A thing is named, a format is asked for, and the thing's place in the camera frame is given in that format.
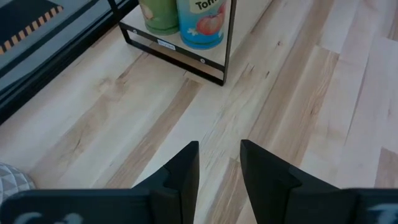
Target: red fruit illustration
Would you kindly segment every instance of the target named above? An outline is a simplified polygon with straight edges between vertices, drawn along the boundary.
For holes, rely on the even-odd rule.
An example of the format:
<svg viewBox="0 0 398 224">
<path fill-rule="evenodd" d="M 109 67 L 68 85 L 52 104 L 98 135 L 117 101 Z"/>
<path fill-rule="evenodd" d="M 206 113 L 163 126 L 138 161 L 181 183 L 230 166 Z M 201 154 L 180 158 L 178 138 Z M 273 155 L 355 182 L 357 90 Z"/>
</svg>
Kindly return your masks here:
<svg viewBox="0 0 398 224">
<path fill-rule="evenodd" d="M 222 28 L 224 23 L 224 14 L 216 16 L 205 16 L 197 23 L 197 31 L 203 35 L 216 34 Z"/>
<path fill-rule="evenodd" d="M 218 13 L 225 14 L 225 2 L 218 8 Z"/>
</svg>

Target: striped edge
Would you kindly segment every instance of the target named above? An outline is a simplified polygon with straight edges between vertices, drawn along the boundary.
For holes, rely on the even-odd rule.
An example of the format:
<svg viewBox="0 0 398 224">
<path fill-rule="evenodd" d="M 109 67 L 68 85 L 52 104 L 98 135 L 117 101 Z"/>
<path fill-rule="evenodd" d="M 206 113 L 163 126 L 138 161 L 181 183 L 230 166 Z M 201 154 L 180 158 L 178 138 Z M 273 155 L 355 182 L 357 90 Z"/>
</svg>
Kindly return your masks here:
<svg viewBox="0 0 398 224">
<path fill-rule="evenodd" d="M 33 33 L 33 31 L 37 30 L 40 26 L 44 25 L 51 18 L 53 18 L 62 11 L 63 11 L 62 6 L 51 8 L 43 16 L 37 18 L 37 20 L 33 21 L 31 24 L 26 26 L 25 29 L 19 31 L 18 34 L 13 35 L 9 40 L 5 41 L 5 43 L 0 45 L 0 55 L 5 54 L 9 49 L 18 44 L 21 40 L 25 39 L 28 35 Z"/>
</svg>

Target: black metal stand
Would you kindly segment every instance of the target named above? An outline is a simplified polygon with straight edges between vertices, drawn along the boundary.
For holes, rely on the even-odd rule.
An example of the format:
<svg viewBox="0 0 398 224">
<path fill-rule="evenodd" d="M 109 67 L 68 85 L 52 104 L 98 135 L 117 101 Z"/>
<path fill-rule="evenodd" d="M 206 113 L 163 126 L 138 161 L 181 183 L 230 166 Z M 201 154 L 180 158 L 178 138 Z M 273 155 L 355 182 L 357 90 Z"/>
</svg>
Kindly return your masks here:
<svg viewBox="0 0 398 224">
<path fill-rule="evenodd" d="M 119 12 L 119 9 L 115 3 L 114 0 L 108 0 L 109 4 L 111 5 L 111 9 L 113 10 L 115 16 L 117 16 L 117 20 L 120 21 L 122 19 L 121 13 Z M 231 12 L 230 12 L 230 18 L 229 18 L 229 24 L 228 24 L 228 36 L 227 36 L 227 44 L 226 44 L 226 53 L 225 53 L 225 61 L 224 61 L 224 65 L 219 64 L 217 62 L 214 62 L 208 58 L 202 57 L 198 54 L 195 54 L 189 50 L 183 49 L 179 46 L 174 45 L 173 43 L 169 43 L 166 40 L 160 39 L 154 35 L 151 35 L 150 33 L 144 32 L 142 30 L 139 30 L 135 27 L 132 27 L 128 24 L 125 24 L 123 21 L 119 22 L 119 26 L 120 29 L 123 33 L 124 39 L 126 40 L 126 42 L 128 44 L 131 44 L 135 47 L 137 47 L 138 49 L 141 49 L 145 52 L 147 52 L 148 54 L 154 55 L 158 58 L 161 58 L 167 62 L 170 62 L 184 70 L 187 70 L 189 72 L 192 72 L 202 78 L 205 78 L 217 85 L 223 86 L 226 82 L 226 78 L 227 78 L 227 73 L 228 73 L 228 65 L 229 65 L 229 55 L 231 52 L 231 43 L 232 43 L 232 36 L 233 36 L 233 28 L 234 28 L 234 18 L 235 18 L 235 11 L 236 11 L 236 0 L 231 0 Z M 211 75 L 207 72 L 204 72 L 196 67 L 193 67 L 190 64 L 187 64 L 185 62 L 181 62 L 173 57 L 168 56 L 167 54 L 164 54 L 163 52 L 159 52 L 158 50 L 152 49 L 146 45 L 143 45 L 133 39 L 130 38 L 129 34 L 127 33 L 127 31 L 131 31 L 134 34 L 137 34 L 141 37 L 144 37 L 148 40 L 151 40 L 155 43 L 158 42 L 165 42 L 166 44 L 169 44 L 172 46 L 173 50 L 175 49 L 176 52 L 192 58 L 196 61 L 199 61 L 201 63 L 204 63 L 205 65 L 208 65 L 212 68 L 215 68 L 219 71 L 221 71 L 223 73 L 223 79 L 220 79 L 218 77 L 215 77 L 214 75 Z"/>
</svg>

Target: shelf label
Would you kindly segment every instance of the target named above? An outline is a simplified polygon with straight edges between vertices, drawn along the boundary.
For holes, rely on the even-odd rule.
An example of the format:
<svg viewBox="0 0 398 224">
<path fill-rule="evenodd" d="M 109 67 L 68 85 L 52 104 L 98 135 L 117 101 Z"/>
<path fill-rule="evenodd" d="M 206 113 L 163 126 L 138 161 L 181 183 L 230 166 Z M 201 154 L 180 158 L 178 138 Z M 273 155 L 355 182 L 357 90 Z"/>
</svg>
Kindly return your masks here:
<svg viewBox="0 0 398 224">
<path fill-rule="evenodd" d="M 161 46 L 164 46 L 164 47 L 167 47 L 168 49 L 172 49 L 172 50 L 175 50 L 175 46 L 174 45 L 172 45 L 172 44 L 169 44 L 169 43 L 167 43 L 167 42 L 164 42 L 163 40 L 157 40 L 157 43 L 159 44 L 159 45 L 161 45 Z"/>
</svg>

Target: gray textile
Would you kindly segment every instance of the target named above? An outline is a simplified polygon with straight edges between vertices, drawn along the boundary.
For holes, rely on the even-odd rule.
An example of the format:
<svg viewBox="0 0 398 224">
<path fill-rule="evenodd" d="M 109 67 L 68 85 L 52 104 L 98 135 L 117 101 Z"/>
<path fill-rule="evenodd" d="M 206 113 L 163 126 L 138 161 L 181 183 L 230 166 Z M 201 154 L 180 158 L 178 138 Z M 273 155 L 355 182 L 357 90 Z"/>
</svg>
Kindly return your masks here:
<svg viewBox="0 0 398 224">
<path fill-rule="evenodd" d="M 0 204 L 11 195 L 30 189 L 35 189 L 35 185 L 28 175 L 0 162 Z"/>
</svg>

